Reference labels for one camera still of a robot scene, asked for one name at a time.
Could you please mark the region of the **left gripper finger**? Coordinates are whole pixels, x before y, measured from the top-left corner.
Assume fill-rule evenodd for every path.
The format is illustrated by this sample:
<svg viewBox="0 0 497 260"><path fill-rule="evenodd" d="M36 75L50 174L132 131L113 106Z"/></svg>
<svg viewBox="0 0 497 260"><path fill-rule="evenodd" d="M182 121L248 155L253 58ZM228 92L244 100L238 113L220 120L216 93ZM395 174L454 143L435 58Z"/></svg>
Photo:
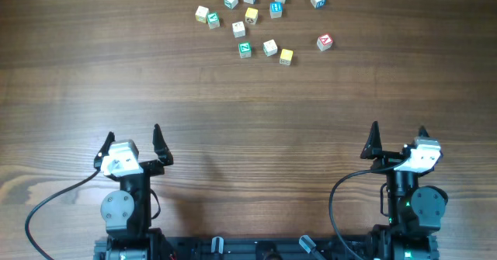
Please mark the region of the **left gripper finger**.
<svg viewBox="0 0 497 260"><path fill-rule="evenodd" d="M158 156L158 160L164 166L169 166L174 164L174 158L165 142L165 138L163 136L161 127L159 126L158 123L154 125L152 144L154 146L154 152Z"/></svg>
<svg viewBox="0 0 497 260"><path fill-rule="evenodd" d="M102 167L103 159L105 156L109 154L109 149L111 144L115 141L115 134L114 132L110 131L104 141L104 144L100 148L100 150L97 152L97 155L94 158L93 162L93 167L96 170L100 170Z"/></svg>

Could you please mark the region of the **red A block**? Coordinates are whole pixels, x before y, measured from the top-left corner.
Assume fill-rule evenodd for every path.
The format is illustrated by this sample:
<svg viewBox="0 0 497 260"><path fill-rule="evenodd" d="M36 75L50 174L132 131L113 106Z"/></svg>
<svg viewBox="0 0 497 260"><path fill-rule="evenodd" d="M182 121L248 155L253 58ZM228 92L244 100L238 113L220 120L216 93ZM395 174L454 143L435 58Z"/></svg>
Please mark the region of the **red A block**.
<svg viewBox="0 0 497 260"><path fill-rule="evenodd" d="M317 46L320 51L327 50L331 48L332 45L333 45L333 39L328 33L322 34L317 39Z"/></svg>

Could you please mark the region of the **green Z block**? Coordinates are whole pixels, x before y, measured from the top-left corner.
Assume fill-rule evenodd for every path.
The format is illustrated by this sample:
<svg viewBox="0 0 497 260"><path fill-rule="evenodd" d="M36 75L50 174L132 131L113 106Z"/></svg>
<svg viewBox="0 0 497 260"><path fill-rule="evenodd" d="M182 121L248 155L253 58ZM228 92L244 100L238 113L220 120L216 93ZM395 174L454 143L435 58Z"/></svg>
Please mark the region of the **green Z block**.
<svg viewBox="0 0 497 260"><path fill-rule="evenodd" d="M247 58L252 56L252 48L250 42L243 42L238 45L240 58Z"/></svg>

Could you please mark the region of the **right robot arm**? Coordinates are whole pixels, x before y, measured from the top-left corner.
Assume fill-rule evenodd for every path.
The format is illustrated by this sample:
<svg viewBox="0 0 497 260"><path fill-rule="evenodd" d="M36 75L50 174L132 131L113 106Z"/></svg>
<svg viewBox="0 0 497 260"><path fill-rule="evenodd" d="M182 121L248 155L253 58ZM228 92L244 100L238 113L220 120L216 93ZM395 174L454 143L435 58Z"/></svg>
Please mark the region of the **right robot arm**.
<svg viewBox="0 0 497 260"><path fill-rule="evenodd" d="M424 127L401 151L382 148L378 122L373 122L360 155L374 163L370 170L386 176L381 191L388 195L388 225L375 225L366 237L365 256L383 260L437 260L440 258L434 235L441 228L448 195L442 189L420 186L419 178L434 170L442 158L438 140Z"/></svg>

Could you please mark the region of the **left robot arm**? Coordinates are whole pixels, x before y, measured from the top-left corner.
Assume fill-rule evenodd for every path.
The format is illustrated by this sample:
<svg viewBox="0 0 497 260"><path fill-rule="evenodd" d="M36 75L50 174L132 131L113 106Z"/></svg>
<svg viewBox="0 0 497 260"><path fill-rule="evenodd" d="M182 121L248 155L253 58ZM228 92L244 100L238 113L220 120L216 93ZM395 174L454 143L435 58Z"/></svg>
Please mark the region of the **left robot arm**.
<svg viewBox="0 0 497 260"><path fill-rule="evenodd" d="M110 132L94 159L94 168L120 184L102 201L100 213L106 224L107 238L95 243L95 260L176 259L176 251L151 221L151 177L165 174L173 164L162 130L155 124L152 144L155 160L138 161L139 150L132 140L115 140Z"/></svg>

